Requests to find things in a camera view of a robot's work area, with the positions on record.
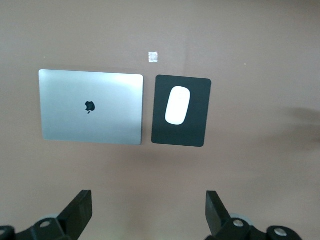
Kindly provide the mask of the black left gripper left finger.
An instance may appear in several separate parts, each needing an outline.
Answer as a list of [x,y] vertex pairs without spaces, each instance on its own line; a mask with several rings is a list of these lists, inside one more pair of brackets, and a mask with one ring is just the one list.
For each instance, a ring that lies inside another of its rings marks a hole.
[[16,240],[77,240],[93,215],[92,191],[82,190],[56,217],[45,218],[15,235]]

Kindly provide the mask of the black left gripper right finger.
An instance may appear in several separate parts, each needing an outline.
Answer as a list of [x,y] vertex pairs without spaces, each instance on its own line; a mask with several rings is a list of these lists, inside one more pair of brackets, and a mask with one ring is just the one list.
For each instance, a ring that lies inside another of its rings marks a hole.
[[208,240],[264,240],[266,234],[238,217],[231,217],[216,191],[207,191],[205,217],[211,235]]

